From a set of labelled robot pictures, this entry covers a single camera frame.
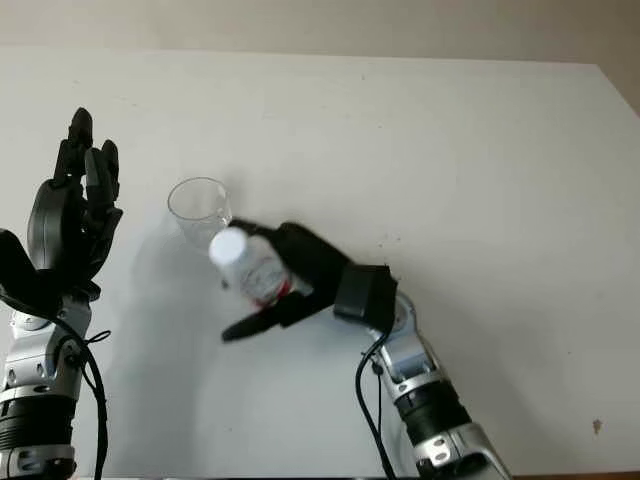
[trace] bottle label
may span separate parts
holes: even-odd
[[[249,270],[242,289],[258,305],[264,306],[289,293],[291,283],[282,264],[274,258],[264,258]]]

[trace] robotic arm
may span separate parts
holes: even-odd
[[[104,388],[84,335],[89,304],[100,296],[91,279],[107,258],[122,210],[114,207],[117,148],[110,140],[102,149],[92,143],[91,116],[80,108],[60,143],[53,178],[36,195],[29,256],[14,234],[0,230],[0,299],[14,309],[0,393],[0,479],[71,476],[71,421],[86,363],[98,400],[96,479],[102,473]]]
[[[273,230],[235,219],[231,225],[265,237],[312,292],[290,293],[229,327],[223,340],[255,335],[276,324],[286,327],[333,305],[338,318],[362,324],[375,340],[358,366],[356,394],[390,480],[395,479],[393,468],[360,392],[360,375],[370,357],[382,366],[387,393],[406,425],[421,478],[511,478],[482,427],[460,404],[433,350],[418,335],[415,308],[397,291],[387,266],[356,265],[298,224],[284,223]]]

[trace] plastic bottle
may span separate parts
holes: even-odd
[[[209,258],[230,287],[257,305],[269,305],[291,291],[292,278],[271,244],[237,227],[220,231],[209,245]]]

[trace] table surface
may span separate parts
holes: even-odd
[[[353,392],[364,331],[323,313],[220,343],[251,307],[166,212],[194,175],[225,182],[237,214],[388,263],[514,473],[640,467],[640,119],[597,67],[0,49],[0,219],[23,239],[80,105],[119,146],[125,210],[90,328],[114,331],[94,347],[108,475],[381,474]],[[367,394],[375,410],[370,375]],[[95,428],[84,388],[81,474]]]

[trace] wire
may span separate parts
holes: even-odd
[[[95,381],[95,384],[89,381],[89,378],[85,372],[85,367],[84,365],[82,365],[82,376],[87,381],[89,388],[93,392],[98,410],[98,442],[96,447],[96,468],[93,478],[94,480],[100,480],[102,478],[104,461],[107,458],[107,449],[109,448],[109,436],[107,433],[107,398],[104,392],[104,384],[102,383],[102,375],[100,374],[98,363],[96,362],[96,359],[93,356],[93,353],[91,353],[91,349],[88,345],[90,343],[104,340],[111,334],[111,331],[105,330],[104,332],[100,332],[97,335],[94,335],[89,340],[84,340],[63,319],[52,315],[47,317],[47,320],[62,328],[71,337],[71,339],[76,342],[78,348],[80,348],[80,351],[82,352],[83,359],[85,359],[89,364],[89,370],[91,371],[91,375],[93,376],[93,379]]]
[[[382,437],[382,379],[378,375],[378,433]]]
[[[376,442],[376,447],[378,447],[378,453],[380,454],[380,460],[382,461],[382,468],[384,470],[385,475],[388,480],[397,480],[396,474],[393,471],[393,466],[391,465],[391,461],[389,460],[389,456],[387,455],[387,451],[384,448],[382,443],[382,437],[380,436],[380,432],[376,429],[376,425],[373,423],[373,419],[371,418],[371,414],[369,413],[369,409],[367,408],[367,404],[364,401],[364,396],[362,395],[362,371],[364,370],[365,365],[369,361],[369,359],[373,356],[373,354],[378,350],[382,344],[387,340],[389,334],[383,334],[378,340],[373,342],[373,344],[369,347],[369,349],[365,352],[360,363],[358,364],[358,368],[356,369],[356,397],[358,398],[358,404],[362,409],[362,414],[364,415],[367,424],[369,425],[369,429],[371,430],[371,434],[373,435],[373,439]]]

